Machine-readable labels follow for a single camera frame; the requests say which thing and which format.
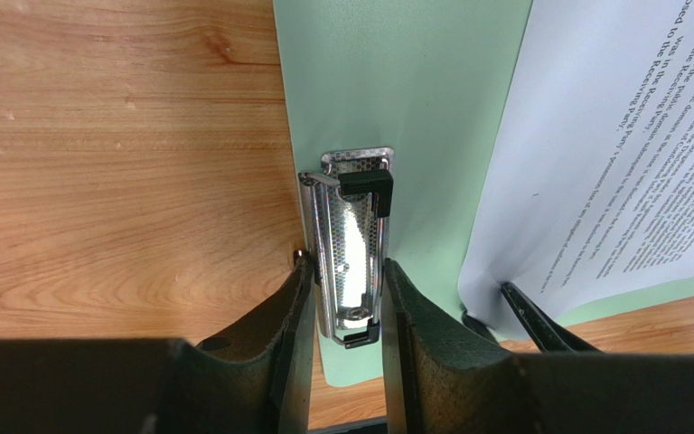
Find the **printed white document sheet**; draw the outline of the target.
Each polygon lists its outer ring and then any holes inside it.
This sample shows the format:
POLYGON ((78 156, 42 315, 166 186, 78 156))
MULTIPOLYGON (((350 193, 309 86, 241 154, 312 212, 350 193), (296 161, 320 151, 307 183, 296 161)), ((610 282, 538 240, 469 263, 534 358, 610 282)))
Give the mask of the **printed white document sheet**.
POLYGON ((694 1, 536 1, 458 281, 467 313, 524 330, 694 278, 694 1))

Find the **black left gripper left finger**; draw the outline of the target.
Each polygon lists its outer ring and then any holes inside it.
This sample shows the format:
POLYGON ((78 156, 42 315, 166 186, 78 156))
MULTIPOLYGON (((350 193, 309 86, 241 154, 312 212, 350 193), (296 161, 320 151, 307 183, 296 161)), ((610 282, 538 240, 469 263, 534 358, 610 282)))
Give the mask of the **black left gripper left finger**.
POLYGON ((0 433, 304 433, 314 267, 199 344, 0 339, 0 433))

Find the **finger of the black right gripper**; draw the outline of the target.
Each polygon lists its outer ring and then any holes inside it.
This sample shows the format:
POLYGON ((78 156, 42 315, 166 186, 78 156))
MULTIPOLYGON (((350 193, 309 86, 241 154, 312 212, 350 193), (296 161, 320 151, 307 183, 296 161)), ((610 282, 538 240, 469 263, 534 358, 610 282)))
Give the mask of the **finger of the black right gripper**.
POLYGON ((600 353, 595 346, 552 320, 513 283, 502 283, 500 292, 523 329, 542 353, 600 353))
POLYGON ((491 343, 498 344, 498 340, 495 338, 494 334, 492 331, 489 329, 487 325, 485 325, 483 322, 479 321, 476 318, 473 318, 468 315, 468 311, 465 310, 462 315, 462 324, 468 328, 469 330, 473 331, 480 337, 490 341, 491 343))

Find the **silver metal folder clip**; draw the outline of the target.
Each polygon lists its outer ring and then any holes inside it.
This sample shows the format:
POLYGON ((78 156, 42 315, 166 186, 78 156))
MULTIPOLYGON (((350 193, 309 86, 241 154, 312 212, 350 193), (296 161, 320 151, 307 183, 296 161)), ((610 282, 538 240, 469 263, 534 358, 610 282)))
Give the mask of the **silver metal folder clip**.
POLYGON ((297 175, 320 330, 346 349, 380 339, 394 157, 388 146, 332 151, 297 175))

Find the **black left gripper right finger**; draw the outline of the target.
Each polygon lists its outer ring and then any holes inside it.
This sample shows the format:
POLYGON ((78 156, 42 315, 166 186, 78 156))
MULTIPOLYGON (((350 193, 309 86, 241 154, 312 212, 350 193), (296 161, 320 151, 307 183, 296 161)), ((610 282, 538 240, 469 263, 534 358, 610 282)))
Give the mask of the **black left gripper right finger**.
POLYGON ((694 433, 694 354, 514 353, 383 277, 389 432, 694 433))

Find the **green clipboard folder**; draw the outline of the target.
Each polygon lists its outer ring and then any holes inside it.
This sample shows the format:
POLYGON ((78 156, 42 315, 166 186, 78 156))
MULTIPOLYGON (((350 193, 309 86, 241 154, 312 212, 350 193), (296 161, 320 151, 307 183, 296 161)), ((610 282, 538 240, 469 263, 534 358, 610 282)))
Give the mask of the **green clipboard folder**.
MULTIPOLYGON (((536 1, 277 1, 295 165, 390 146, 389 255, 447 313, 536 1)), ((575 307, 564 324, 694 296, 685 278, 575 307)))

